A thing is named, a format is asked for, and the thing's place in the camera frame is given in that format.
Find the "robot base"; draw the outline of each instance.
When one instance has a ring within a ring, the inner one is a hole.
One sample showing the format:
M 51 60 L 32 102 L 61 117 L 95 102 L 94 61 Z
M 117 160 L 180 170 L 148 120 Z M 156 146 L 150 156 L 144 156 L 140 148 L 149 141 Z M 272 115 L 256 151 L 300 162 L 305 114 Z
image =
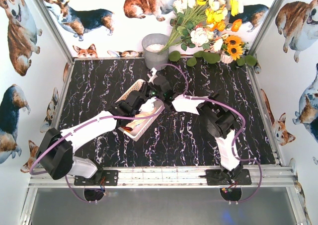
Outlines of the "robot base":
M 221 177 L 222 170 L 220 169 L 207 169 L 204 176 L 207 179 L 208 185 L 229 185 L 230 183 L 225 177 Z M 252 180 L 250 178 L 249 170 L 242 169 L 242 171 L 236 176 L 235 181 L 238 185 L 251 185 Z

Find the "dog ear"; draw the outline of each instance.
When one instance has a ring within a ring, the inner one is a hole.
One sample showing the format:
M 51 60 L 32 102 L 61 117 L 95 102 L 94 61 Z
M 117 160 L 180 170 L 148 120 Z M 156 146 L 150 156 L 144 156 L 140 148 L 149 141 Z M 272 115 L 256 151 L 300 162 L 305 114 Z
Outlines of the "dog ear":
M 59 92 L 58 92 L 58 89 L 55 87 L 53 90 L 52 101 L 57 103 L 58 100 L 59 100 Z
M 29 140 L 30 153 L 32 152 L 33 148 L 35 148 L 35 147 L 37 147 L 37 145 L 33 141 Z
M 80 47 L 77 47 L 77 46 L 75 46 L 75 45 L 73 45 L 73 49 L 76 51 L 76 53 L 78 53 L 78 52 L 81 50 Z
M 108 53 L 111 57 L 121 57 L 121 55 L 122 55 L 121 52 L 112 51 L 112 50 L 107 50 L 107 53 Z
M 64 6 L 66 6 L 69 3 L 70 0 L 61 0 L 61 3 L 64 4 Z
M 20 171 L 21 171 L 22 173 L 28 173 L 28 172 L 30 172 L 30 169 L 29 169 L 29 167 L 28 167 L 28 162 L 26 162 L 26 163 L 21 167 Z
M 44 122 L 42 123 L 40 127 L 40 132 L 44 133 L 47 132 L 50 129 L 50 124 L 48 122 L 48 119 L 45 118 Z
M 94 45 L 94 44 L 91 44 L 90 47 L 88 48 L 88 50 L 94 50 L 94 51 L 96 51 L 95 45 Z

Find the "corgi print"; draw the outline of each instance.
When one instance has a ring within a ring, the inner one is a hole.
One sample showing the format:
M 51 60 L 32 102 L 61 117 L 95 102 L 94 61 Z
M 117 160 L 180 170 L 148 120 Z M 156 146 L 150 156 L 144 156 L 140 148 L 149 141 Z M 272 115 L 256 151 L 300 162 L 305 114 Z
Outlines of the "corgi print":
M 144 52 L 137 52 L 133 50 L 126 50 L 124 52 L 108 50 L 107 53 L 111 57 L 142 57 L 144 56 Z
M 295 187 L 296 187 L 296 190 L 297 190 L 297 195 L 298 195 L 298 198 L 301 202 L 301 205 L 303 207 L 303 210 L 304 210 L 304 214 L 305 214 L 305 217 L 306 217 L 306 222 L 307 222 L 307 225 L 312 225 L 312 221 L 310 220 L 310 217 L 308 215 L 308 211 L 307 211 L 307 207 L 306 207 L 306 198 L 305 198 L 305 194 L 304 194 L 304 191 L 303 191 L 303 187 L 302 185 L 300 184 L 300 182 L 296 181 L 296 184 L 295 184 Z
M 318 142 L 318 64 L 316 78 L 299 99 L 299 112 L 295 112 L 295 125 L 302 123 Z
M 40 47 L 36 46 L 36 43 L 37 36 L 42 35 L 42 30 L 36 28 L 33 16 L 24 0 L 0 0 L 0 7 L 5 10 L 9 19 L 10 60 L 14 70 L 25 76 L 31 66 L 32 53 L 40 53 Z
M 125 0 L 124 12 L 128 18 L 145 18 L 146 15 L 155 15 L 158 21 L 164 21 L 163 14 L 172 11 L 175 0 Z
M 55 87 L 53 90 L 53 96 L 52 99 L 48 105 L 48 108 L 46 110 L 46 117 L 40 127 L 40 132 L 47 132 L 52 125 L 52 120 L 54 118 L 54 114 L 55 114 L 55 110 L 56 110 L 56 106 L 58 104 L 59 101 L 59 92 L 57 90 L 57 88 Z
M 231 9 L 231 0 L 226 0 L 227 9 Z M 261 25 L 266 18 L 266 15 L 269 11 L 269 7 L 262 5 L 262 4 L 255 4 L 255 5 L 245 5 L 244 12 L 239 13 L 235 16 L 231 15 L 231 11 L 229 10 L 228 16 L 226 17 L 227 27 L 226 29 L 229 30 L 232 27 L 234 21 L 241 19 L 242 24 L 250 23 L 251 29 L 247 32 L 252 32 L 255 30 L 256 27 Z
M 78 54 L 78 58 L 98 58 L 96 47 L 94 44 L 91 44 L 88 49 L 81 49 L 80 47 L 77 47 L 73 45 L 73 49 Z
M 272 113 L 272 110 L 270 108 L 270 104 L 269 104 L 267 95 L 263 89 L 261 89 L 261 93 L 262 93 L 262 96 L 264 98 L 266 109 L 268 111 L 269 118 L 270 118 L 270 121 L 272 124 L 272 131 L 273 131 L 273 134 L 274 134 L 274 137 L 275 137 L 277 143 L 280 144 L 281 146 L 284 146 L 287 143 L 294 141 L 296 139 L 296 137 L 294 135 L 290 134 L 289 132 L 287 132 L 287 129 L 286 129 L 286 125 L 285 125 L 286 113 L 283 113 L 280 116 L 279 120 L 275 120 L 274 115 Z
M 307 4 L 295 1 L 285 4 L 276 16 L 278 33 L 283 34 L 285 43 L 283 51 L 287 53 L 288 46 L 295 50 L 294 60 L 299 61 L 299 54 L 310 47 L 318 39 L 318 0 Z
M 73 33 L 79 41 L 83 41 L 83 35 L 105 26 L 112 35 L 113 12 L 105 9 L 74 10 L 69 6 L 70 0 L 43 0 L 47 9 L 56 17 L 59 25 L 66 31 Z
M 30 168 L 35 161 L 35 155 L 38 152 L 39 147 L 33 141 L 29 140 L 29 149 L 30 149 L 30 157 L 29 157 L 28 161 L 21 167 L 20 171 L 22 173 L 30 172 Z
M 21 147 L 17 144 L 19 110 L 27 109 L 30 114 L 29 104 L 22 89 L 13 84 L 9 87 L 0 104 L 0 164 L 5 162 L 11 155 L 15 158 L 16 153 L 21 156 Z

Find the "sunflower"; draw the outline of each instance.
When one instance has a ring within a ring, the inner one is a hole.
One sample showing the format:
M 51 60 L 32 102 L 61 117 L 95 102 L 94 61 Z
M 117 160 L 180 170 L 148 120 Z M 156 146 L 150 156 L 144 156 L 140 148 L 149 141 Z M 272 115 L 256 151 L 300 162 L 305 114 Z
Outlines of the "sunflower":
M 227 52 L 234 60 L 237 60 L 239 59 L 239 56 L 243 54 L 243 49 L 240 45 L 228 44 Z
M 230 36 L 226 39 L 225 43 L 226 43 L 227 45 L 240 45 L 240 44 L 242 43 L 242 39 L 239 38 L 239 37 L 236 36 L 236 35 L 230 35 Z

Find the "green leaf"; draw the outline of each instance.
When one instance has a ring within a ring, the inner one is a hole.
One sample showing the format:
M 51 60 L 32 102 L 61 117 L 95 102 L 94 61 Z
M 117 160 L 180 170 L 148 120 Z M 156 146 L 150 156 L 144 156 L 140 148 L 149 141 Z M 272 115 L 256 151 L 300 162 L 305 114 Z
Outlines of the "green leaf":
M 188 45 L 188 47 L 192 49 L 192 48 L 195 47 L 195 44 L 191 43 L 191 44 Z
M 203 48 L 204 50 L 209 50 L 209 49 L 210 49 L 209 43 L 203 44 L 203 45 L 202 45 L 202 48 Z
M 181 25 L 182 22 L 183 22 L 183 20 L 184 20 L 183 17 L 179 17 L 179 18 L 178 18 L 178 21 L 177 21 L 177 24 L 178 24 L 178 25 Z
M 170 25 L 171 25 L 171 26 L 174 26 L 174 25 L 175 25 L 175 19 L 171 19 L 171 20 L 170 20 Z
M 194 57 L 197 57 L 197 58 L 202 58 L 202 53 L 203 53 L 203 51 L 200 50 L 200 51 L 198 51 L 198 52 L 195 52 L 195 53 L 193 54 L 193 56 L 194 56 Z
M 185 17 L 185 15 L 184 15 L 183 13 L 181 13 L 181 12 L 179 12 L 177 15 L 178 15 L 179 17 L 182 17 L 182 18 Z
M 185 44 L 181 44 L 181 49 L 183 49 L 184 51 L 187 50 L 187 46 Z
M 257 59 L 255 57 L 253 57 L 252 55 L 246 55 L 245 62 L 249 66 L 254 66 L 256 64 L 256 62 L 257 62 Z
M 188 35 L 189 35 L 189 32 L 188 32 L 187 29 L 183 29 L 183 30 L 182 30 L 182 34 L 183 34 L 184 36 L 188 36 Z
M 208 53 L 208 52 L 203 52 L 202 57 L 206 62 L 209 64 L 215 64 L 216 62 L 220 61 L 221 57 L 219 54 L 216 53 Z
M 240 57 L 239 59 L 237 59 L 237 64 L 238 66 L 243 66 L 245 65 L 245 60 L 243 57 Z
M 186 27 L 187 27 L 187 29 L 192 30 L 194 28 L 194 25 L 192 22 L 188 22 Z
M 181 54 L 179 51 L 175 50 L 169 54 L 170 61 L 176 62 L 181 58 Z
M 192 57 L 192 58 L 190 58 L 190 59 L 187 60 L 187 65 L 188 65 L 189 67 L 193 67 L 193 66 L 195 66 L 196 64 L 197 64 L 197 60 L 196 60 L 195 57 Z

